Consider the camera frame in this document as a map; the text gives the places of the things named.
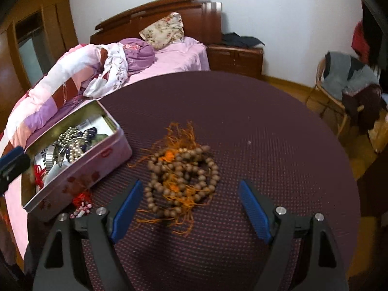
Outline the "rattan chair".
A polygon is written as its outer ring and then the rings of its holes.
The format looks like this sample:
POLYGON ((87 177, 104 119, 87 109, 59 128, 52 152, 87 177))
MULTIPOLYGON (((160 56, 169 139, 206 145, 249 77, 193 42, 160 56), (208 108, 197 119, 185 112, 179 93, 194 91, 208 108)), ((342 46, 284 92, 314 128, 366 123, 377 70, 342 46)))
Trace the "rattan chair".
POLYGON ((320 118, 323 119, 323 116, 327 110, 331 110, 334 113, 334 117, 337 122, 336 137, 340 139, 344 133, 346 125, 350 121, 350 116, 347 114, 345 106, 336 98, 334 98, 332 95, 330 95, 322 87, 324 72, 325 72, 325 58, 322 58, 317 65, 316 81, 315 81, 314 87, 310 90, 309 94, 307 95, 307 98, 305 100, 305 105, 308 104, 309 100, 314 95, 323 96, 323 103, 320 102, 320 104, 323 105, 323 110, 320 112, 320 118))

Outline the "grey clothes on chair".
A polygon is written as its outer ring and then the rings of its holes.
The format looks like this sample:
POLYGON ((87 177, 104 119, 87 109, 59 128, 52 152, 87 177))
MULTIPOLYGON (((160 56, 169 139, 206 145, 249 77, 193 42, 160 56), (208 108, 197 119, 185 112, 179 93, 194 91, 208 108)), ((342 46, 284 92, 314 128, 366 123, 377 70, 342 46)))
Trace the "grey clothes on chair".
POLYGON ((343 94, 354 96, 370 85, 379 85, 371 67, 357 58, 339 52, 327 52, 322 88, 338 101, 343 94))

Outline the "floral pillow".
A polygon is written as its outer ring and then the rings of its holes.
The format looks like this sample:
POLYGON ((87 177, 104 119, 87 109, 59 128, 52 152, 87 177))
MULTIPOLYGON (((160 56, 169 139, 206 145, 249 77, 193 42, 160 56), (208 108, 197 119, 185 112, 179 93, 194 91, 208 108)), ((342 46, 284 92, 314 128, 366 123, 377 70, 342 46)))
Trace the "floral pillow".
POLYGON ((183 42, 185 33, 181 14, 170 13, 141 30, 139 35, 156 51, 164 49, 170 44, 183 42))

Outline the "dark maroon clothes on chair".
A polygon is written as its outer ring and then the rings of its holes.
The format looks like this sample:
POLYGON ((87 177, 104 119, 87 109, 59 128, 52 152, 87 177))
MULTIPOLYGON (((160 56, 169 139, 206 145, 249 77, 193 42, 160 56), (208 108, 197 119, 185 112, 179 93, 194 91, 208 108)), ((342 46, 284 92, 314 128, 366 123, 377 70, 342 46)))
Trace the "dark maroon clothes on chair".
POLYGON ((353 95, 343 93, 342 104, 350 116, 350 125, 356 125, 361 133, 366 133, 380 118, 381 87, 372 84, 353 95))

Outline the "wooden wardrobe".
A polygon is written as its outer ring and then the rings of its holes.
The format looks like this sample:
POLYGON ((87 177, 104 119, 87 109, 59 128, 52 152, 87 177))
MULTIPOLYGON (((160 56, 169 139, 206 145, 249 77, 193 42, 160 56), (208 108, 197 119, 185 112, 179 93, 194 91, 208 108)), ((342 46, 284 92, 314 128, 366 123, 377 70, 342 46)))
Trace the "wooden wardrobe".
POLYGON ((78 44, 69 0, 18 0, 1 24, 1 129, 14 105, 78 44))

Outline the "dark red dotted tablecloth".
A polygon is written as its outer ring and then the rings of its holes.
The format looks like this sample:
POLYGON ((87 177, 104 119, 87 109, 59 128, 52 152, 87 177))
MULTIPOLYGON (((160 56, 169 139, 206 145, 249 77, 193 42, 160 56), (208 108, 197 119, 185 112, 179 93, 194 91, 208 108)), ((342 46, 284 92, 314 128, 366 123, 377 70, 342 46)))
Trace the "dark red dotted tablecloth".
MULTIPOLYGON (((134 290, 254 290, 270 247, 239 198, 243 179, 288 212, 322 213, 347 271, 360 217, 356 183, 338 140, 305 105, 225 72, 160 75, 99 102, 132 155, 97 182, 95 210, 133 181, 143 185, 114 245, 134 290)), ((104 290, 89 240, 81 242, 92 290, 104 290)), ((295 239, 278 290, 291 290, 299 248, 295 239)))

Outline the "pink red bead pendant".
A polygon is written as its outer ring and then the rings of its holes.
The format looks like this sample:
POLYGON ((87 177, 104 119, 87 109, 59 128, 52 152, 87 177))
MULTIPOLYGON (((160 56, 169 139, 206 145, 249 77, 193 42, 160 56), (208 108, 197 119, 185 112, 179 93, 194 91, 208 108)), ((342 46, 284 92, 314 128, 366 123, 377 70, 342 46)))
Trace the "pink red bead pendant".
POLYGON ((88 216, 93 208, 90 190, 83 191, 75 196, 72 200, 74 211, 70 214, 71 219, 88 216))

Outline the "patchwork pink quilt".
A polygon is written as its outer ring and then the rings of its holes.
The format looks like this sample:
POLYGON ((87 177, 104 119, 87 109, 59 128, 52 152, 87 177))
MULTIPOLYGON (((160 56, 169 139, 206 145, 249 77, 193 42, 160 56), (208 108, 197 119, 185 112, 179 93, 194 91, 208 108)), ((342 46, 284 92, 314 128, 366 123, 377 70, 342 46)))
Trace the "patchwork pink quilt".
POLYGON ((13 107, 1 138, 1 155, 24 148, 30 136, 73 98, 102 98, 120 89, 127 77, 121 43, 70 49, 13 107))

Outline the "dark hanging coats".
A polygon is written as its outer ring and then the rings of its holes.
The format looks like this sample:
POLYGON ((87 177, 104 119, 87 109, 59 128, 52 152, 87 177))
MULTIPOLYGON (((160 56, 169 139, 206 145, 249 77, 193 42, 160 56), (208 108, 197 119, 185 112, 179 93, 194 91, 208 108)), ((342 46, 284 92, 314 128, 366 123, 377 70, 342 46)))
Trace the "dark hanging coats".
POLYGON ((364 39, 369 46, 368 64, 370 66, 378 66, 381 70, 386 70, 387 40, 373 14, 364 2, 362 2, 362 26, 364 39))

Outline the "red jacket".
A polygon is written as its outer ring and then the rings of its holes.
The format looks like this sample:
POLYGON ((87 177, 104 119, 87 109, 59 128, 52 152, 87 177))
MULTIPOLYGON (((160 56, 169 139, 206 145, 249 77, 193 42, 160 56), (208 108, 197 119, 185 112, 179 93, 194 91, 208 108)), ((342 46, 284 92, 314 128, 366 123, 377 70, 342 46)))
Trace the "red jacket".
POLYGON ((370 46, 364 36, 362 21, 360 21, 355 27, 351 47, 358 55, 359 60, 368 65, 370 61, 370 46))

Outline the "pale jade bangle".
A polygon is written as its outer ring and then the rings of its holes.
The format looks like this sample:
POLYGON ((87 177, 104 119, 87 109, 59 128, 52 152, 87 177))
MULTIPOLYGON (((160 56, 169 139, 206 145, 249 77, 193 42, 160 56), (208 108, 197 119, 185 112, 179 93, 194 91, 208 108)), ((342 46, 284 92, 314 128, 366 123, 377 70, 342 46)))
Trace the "pale jade bangle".
POLYGON ((62 164, 55 164, 48 172, 48 174, 45 176, 43 181, 43 186, 46 187, 49 183, 51 183, 56 176, 67 169, 71 163, 69 162, 63 162, 62 164))

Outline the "pink metal tin box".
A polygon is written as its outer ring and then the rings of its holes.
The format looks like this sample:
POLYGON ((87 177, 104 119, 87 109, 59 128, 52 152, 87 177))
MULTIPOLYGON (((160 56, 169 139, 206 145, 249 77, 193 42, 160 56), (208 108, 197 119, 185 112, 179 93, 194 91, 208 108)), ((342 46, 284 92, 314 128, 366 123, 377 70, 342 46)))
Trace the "pink metal tin box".
POLYGON ((72 111, 45 130, 26 148, 25 153, 31 158, 32 165, 21 176, 21 206, 36 218, 49 221, 71 204, 75 196, 91 188, 128 160, 132 155, 132 150, 119 123, 99 101, 94 100, 72 111), (46 187, 36 191, 33 173, 35 155, 54 143, 65 128, 77 126, 84 120, 97 115, 105 117, 110 126, 115 126, 115 132, 74 161, 46 187))

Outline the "red knot cord ornament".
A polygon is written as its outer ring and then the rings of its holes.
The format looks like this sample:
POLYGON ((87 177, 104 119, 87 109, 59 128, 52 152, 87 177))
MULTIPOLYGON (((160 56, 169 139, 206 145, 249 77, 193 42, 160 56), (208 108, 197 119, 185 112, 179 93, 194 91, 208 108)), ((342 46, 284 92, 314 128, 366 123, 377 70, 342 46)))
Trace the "red knot cord ornament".
POLYGON ((33 166, 33 173, 35 177, 35 185, 38 189, 42 189, 44 186, 44 177, 46 176, 46 168, 42 168, 40 165, 33 166))

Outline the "wooden nightstand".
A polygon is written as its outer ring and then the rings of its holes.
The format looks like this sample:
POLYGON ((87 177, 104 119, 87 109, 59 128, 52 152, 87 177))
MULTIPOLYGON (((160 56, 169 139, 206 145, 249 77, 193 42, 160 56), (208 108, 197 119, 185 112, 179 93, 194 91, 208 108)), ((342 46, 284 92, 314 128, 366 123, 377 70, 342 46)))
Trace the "wooden nightstand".
POLYGON ((257 80, 262 78, 263 48, 209 45, 207 57, 212 71, 229 72, 257 80))

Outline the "wooden headboard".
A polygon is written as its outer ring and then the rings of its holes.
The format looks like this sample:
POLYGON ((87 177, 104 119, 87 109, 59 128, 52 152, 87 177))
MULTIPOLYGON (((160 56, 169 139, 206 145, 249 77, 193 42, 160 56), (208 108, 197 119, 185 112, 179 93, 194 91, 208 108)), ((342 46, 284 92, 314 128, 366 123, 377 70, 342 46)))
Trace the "wooden headboard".
POLYGON ((104 20, 89 42, 108 44, 138 38, 140 31, 170 13, 181 15, 186 36, 205 45, 222 41, 222 3, 211 0, 155 0, 104 20))

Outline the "purple garment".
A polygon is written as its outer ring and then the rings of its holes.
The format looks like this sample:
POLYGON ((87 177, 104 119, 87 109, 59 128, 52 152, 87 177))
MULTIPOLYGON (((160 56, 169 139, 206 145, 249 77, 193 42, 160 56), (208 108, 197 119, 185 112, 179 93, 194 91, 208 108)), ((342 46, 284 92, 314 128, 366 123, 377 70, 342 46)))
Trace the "purple garment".
POLYGON ((123 45, 129 76, 144 71, 154 63, 155 50, 146 41, 138 38, 126 38, 119 43, 123 45))

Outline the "dark clothes on nightstand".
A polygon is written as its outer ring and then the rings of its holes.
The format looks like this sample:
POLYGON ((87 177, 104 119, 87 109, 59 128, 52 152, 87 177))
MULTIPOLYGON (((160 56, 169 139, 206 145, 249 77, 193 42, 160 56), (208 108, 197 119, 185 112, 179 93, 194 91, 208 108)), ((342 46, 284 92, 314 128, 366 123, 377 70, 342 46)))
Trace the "dark clothes on nightstand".
POLYGON ((240 36, 235 32, 232 33, 223 33, 222 34, 222 44, 232 47, 242 47, 242 48, 255 48, 258 46, 265 46, 265 44, 258 38, 251 36, 240 36))

